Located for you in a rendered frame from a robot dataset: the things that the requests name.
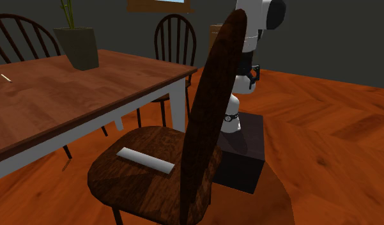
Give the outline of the dark spindle-back chair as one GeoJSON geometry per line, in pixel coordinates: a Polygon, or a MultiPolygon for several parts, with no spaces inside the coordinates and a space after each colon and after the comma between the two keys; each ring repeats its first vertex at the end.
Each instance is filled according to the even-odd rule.
{"type": "Polygon", "coordinates": [[[10,60],[0,39],[0,162],[102,115],[100,95],[62,82],[77,70],[44,27],[4,13],[0,30],[19,59],[10,60]]]}
{"type": "Polygon", "coordinates": [[[196,32],[182,15],[166,15],[154,34],[156,59],[194,66],[197,49],[196,32]]]}

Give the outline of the wooden table with white frame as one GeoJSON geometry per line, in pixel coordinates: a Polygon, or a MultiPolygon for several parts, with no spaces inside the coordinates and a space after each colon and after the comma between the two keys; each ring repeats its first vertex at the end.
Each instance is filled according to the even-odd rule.
{"type": "Polygon", "coordinates": [[[185,79],[193,66],[109,50],[80,71],[65,56],[0,65],[0,178],[163,95],[185,129],[185,79]]]}

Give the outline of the dark robot stand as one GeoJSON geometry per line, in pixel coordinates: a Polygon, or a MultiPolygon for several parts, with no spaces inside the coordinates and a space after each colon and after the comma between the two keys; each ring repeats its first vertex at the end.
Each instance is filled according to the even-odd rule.
{"type": "Polygon", "coordinates": [[[253,194],[265,163],[263,117],[241,112],[239,118],[241,130],[219,135],[222,160],[213,182],[253,194]]]}

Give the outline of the green plant in grey pot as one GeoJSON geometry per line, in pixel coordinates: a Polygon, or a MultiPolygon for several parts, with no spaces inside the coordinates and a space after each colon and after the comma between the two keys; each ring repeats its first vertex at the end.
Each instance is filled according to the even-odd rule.
{"type": "Polygon", "coordinates": [[[99,67],[98,49],[92,27],[76,27],[73,17],[72,0],[60,0],[68,27],[54,28],[60,46],[75,69],[90,70],[99,67]]]}

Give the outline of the wood-framed window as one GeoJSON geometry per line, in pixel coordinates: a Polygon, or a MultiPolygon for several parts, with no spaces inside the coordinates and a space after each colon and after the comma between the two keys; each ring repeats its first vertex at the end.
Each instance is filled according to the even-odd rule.
{"type": "Polygon", "coordinates": [[[194,13],[191,0],[127,0],[128,12],[194,13]]]}

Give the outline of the white flat bar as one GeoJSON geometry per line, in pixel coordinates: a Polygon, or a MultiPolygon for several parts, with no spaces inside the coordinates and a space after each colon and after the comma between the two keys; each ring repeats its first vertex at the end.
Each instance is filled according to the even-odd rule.
{"type": "Polygon", "coordinates": [[[174,168],[173,163],[152,157],[145,153],[141,153],[126,147],[120,149],[120,151],[117,152],[116,155],[124,159],[131,160],[132,162],[136,162],[138,164],[163,172],[165,174],[169,174],[174,168]]]}

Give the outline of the dark wood solid-back chair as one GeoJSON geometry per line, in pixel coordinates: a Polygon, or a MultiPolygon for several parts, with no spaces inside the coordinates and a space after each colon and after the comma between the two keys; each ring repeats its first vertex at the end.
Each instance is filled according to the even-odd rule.
{"type": "Polygon", "coordinates": [[[116,225],[127,212],[161,225],[197,225],[211,203],[222,160],[217,146],[242,55],[247,16],[233,11],[208,55],[184,132],[168,127],[134,129],[106,149],[88,171],[91,194],[111,207],[116,225]],[[174,164],[169,174],[117,156],[123,147],[174,164]]]}

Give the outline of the light brown box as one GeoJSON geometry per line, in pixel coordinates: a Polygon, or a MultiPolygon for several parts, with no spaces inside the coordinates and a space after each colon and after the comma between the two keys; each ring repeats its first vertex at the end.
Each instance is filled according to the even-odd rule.
{"type": "Polygon", "coordinates": [[[212,46],[213,46],[213,44],[215,42],[215,39],[216,39],[216,37],[217,37],[221,27],[222,27],[222,24],[214,24],[214,25],[210,26],[210,35],[209,35],[209,37],[210,37],[210,44],[209,44],[208,52],[211,51],[211,48],[212,48],[212,46]]]}

